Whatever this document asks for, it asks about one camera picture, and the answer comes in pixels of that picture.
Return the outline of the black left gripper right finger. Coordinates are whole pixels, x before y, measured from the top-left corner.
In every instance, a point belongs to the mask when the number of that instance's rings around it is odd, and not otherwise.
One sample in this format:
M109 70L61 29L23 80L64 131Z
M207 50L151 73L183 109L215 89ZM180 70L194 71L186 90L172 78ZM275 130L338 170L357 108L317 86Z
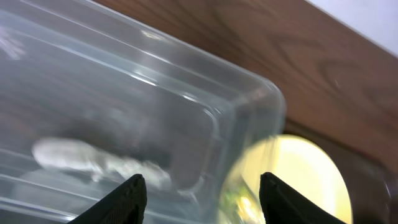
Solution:
M271 172L261 175L259 200L266 224L344 224Z

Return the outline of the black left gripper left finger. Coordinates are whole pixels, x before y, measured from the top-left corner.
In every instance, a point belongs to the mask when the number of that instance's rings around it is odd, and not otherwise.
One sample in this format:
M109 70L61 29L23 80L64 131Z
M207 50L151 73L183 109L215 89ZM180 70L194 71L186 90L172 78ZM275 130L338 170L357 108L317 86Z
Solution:
M68 224L142 224L146 205L145 179L135 174Z

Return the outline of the yellow plate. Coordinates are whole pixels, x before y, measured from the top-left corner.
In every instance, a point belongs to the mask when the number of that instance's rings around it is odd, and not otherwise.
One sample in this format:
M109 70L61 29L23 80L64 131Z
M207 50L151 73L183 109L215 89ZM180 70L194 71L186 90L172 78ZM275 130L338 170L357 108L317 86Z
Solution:
M246 184L259 202L260 178L265 172L273 173L344 223L353 222L343 177L330 156L315 143L290 134L259 141L244 151L223 187Z

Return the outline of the green snack wrapper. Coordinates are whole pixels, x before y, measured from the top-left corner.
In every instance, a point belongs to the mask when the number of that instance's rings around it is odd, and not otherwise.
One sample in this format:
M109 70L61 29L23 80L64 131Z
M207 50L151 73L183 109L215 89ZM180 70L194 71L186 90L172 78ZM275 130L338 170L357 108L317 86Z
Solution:
M265 224L262 208L246 184L225 185L220 193L219 224Z

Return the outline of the white tissue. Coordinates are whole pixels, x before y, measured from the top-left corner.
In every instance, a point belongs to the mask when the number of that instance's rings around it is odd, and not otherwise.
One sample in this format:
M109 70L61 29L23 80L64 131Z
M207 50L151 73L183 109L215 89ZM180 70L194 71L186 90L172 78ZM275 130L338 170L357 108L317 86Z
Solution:
M88 172L94 182L116 172L125 180L140 174L159 190L172 185L170 174L151 161L115 156L77 139L43 138L34 143L32 154L44 169Z

